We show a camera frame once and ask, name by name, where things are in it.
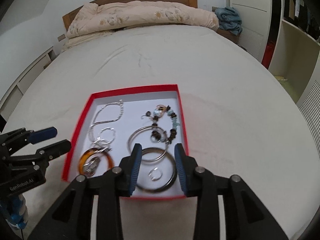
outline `blue and white striped object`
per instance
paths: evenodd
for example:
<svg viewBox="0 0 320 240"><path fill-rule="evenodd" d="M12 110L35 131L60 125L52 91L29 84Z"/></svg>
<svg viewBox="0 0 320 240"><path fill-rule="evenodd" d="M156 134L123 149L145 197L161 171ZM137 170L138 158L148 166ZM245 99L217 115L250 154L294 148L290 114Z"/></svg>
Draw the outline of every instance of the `blue and white striped object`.
<svg viewBox="0 0 320 240"><path fill-rule="evenodd" d="M14 229L24 229L28 223L26 199L21 194L0 202L0 212Z"/></svg>

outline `blue blanket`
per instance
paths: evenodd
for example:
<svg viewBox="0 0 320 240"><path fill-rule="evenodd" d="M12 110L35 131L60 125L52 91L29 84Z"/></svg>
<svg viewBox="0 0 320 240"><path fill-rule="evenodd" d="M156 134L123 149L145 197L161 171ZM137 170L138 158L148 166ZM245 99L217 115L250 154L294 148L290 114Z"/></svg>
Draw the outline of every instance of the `blue blanket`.
<svg viewBox="0 0 320 240"><path fill-rule="evenodd" d="M242 31L242 20L238 11L233 7L217 8L215 14L219 19L219 28L238 35Z"/></svg>

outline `open shelf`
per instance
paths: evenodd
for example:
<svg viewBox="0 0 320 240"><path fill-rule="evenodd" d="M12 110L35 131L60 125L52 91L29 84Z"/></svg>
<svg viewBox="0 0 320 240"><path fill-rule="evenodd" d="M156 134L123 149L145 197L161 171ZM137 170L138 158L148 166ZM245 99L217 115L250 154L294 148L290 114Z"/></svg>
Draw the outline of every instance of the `open shelf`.
<svg viewBox="0 0 320 240"><path fill-rule="evenodd" d="M293 24L282 20L278 42L269 71L288 79L284 88L297 102L303 94L315 68L320 44Z"/></svg>

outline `orange bangle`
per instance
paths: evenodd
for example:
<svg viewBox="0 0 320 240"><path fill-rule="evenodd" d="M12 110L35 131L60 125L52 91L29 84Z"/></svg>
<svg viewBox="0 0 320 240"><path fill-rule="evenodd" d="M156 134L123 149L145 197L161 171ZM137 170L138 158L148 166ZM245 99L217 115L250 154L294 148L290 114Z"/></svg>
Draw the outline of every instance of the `orange bangle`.
<svg viewBox="0 0 320 240"><path fill-rule="evenodd" d="M99 149L97 148L91 148L89 150L87 150L80 158L79 160L79 164L78 164L78 171L79 171L79 174L82 174L84 175L84 172L83 172L83 166L85 164L85 162L94 154L96 154L96 151L98 151ZM112 169L114 167L114 163L113 163L113 160L111 158L111 156L106 152L106 151L103 151L102 152L106 157L107 157L107 160L108 160L108 170Z"/></svg>

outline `mattress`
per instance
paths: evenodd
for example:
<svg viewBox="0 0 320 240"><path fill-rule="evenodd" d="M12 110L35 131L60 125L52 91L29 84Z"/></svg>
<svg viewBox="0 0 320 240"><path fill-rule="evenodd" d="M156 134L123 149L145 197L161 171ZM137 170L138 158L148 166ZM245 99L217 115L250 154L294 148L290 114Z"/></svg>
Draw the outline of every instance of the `mattress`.
<svg viewBox="0 0 320 240"><path fill-rule="evenodd" d="M216 175L239 174L296 239L319 206L320 160L311 133L268 70L210 29L134 28L68 49L32 83L4 132L55 126L55 139L18 152L31 154L71 139L90 94L168 83L179 86L190 155ZM67 186L61 181L64 158L50 163L44 185L24 194L27 234ZM124 238L192 239L195 210L193 198L121 200Z"/></svg>

